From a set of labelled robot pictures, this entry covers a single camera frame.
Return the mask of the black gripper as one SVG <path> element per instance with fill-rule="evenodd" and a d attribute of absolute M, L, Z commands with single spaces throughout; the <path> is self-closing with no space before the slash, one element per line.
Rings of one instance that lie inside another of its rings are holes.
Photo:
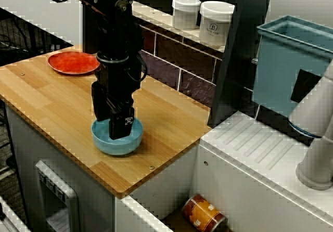
<path fill-rule="evenodd" d="M 109 136 L 130 135 L 134 109 L 132 94 L 140 88 L 142 63 L 139 59 L 98 59 L 96 81 L 92 84 L 94 114 L 98 122 L 109 118 Z"/>

